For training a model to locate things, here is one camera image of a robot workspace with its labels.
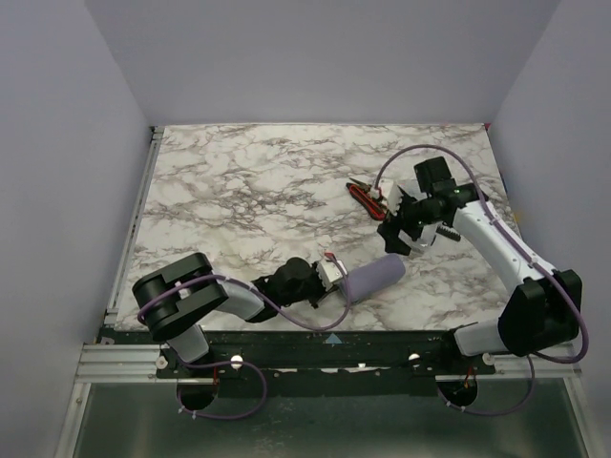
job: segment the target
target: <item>red pliers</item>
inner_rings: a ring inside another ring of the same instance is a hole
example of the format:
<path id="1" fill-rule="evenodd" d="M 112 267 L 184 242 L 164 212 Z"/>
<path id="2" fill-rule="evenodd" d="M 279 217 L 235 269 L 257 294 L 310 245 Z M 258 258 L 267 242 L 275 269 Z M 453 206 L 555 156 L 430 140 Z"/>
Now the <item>red pliers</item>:
<path id="1" fill-rule="evenodd" d="M 350 181 L 352 182 L 346 183 L 346 188 L 352 198 L 367 210 L 372 219 L 383 221 L 387 213 L 386 205 L 381 203 L 381 199 L 375 199 L 368 194 L 371 186 L 354 178 L 351 178 Z"/>

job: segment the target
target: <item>marble table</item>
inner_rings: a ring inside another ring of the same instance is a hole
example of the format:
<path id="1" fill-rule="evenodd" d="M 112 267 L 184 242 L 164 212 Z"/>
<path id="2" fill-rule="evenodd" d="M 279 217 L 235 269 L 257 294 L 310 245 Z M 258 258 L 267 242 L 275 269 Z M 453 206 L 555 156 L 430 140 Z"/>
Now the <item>marble table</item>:
<path id="1" fill-rule="evenodd" d="M 131 288 L 169 262 L 201 251 L 215 269 L 242 280 L 273 273 L 291 257 L 318 260 L 333 251 L 348 269 L 384 255 L 377 223 L 346 190 L 348 177 L 371 182 L 385 160 L 416 143 L 446 146 L 473 167 L 497 211 L 516 229 L 484 127 L 313 124 L 194 125 L 165 129 L 134 254 L 121 286 L 117 330 L 137 322 Z M 385 177 L 413 178 L 413 165 L 441 153 L 404 155 Z M 451 158 L 456 181 L 467 180 Z M 356 304 L 341 330 L 448 329 L 498 316 L 508 299 L 501 281 L 466 240 L 437 238 L 423 255 L 404 258 L 403 280 Z M 318 309 L 286 310 L 323 325 L 344 306 L 341 295 Z M 245 323 L 213 312 L 207 330 L 300 330 L 282 317 Z"/>

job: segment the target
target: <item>gray wall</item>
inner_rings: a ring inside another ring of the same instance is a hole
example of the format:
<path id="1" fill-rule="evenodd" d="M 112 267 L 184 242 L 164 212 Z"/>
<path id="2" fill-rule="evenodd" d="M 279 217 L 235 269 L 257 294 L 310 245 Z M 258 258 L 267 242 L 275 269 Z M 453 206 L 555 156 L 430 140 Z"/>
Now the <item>gray wall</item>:
<path id="1" fill-rule="evenodd" d="M 157 124 L 492 120 L 557 0 L 87 0 Z"/>
<path id="2" fill-rule="evenodd" d="M 80 0 L 0 14 L 0 444 L 52 456 L 150 137 Z"/>
<path id="3" fill-rule="evenodd" d="M 611 450 L 611 3 L 564 0 L 493 122 L 524 237 L 584 284 L 589 401 Z"/>

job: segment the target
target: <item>red object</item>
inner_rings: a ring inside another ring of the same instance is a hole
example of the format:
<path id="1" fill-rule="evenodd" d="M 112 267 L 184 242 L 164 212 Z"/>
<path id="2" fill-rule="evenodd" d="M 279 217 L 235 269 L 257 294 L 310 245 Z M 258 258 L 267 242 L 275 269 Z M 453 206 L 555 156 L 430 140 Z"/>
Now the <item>red object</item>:
<path id="1" fill-rule="evenodd" d="M 376 221 L 382 221 L 386 217 L 386 207 L 381 205 L 376 200 L 374 200 L 367 192 L 358 184 L 355 183 L 346 183 L 346 188 L 348 192 L 356 200 L 359 202 L 372 219 Z"/>

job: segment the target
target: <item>purple cylinder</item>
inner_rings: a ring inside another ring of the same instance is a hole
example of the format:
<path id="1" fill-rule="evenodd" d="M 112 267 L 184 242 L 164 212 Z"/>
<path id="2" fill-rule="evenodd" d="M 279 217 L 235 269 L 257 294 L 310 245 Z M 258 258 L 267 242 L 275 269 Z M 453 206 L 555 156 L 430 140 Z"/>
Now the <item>purple cylinder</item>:
<path id="1" fill-rule="evenodd" d="M 387 286 L 397 283 L 405 275 L 403 261 L 394 253 L 348 272 L 352 302 L 359 302 Z M 340 290 L 346 295 L 344 282 Z"/>

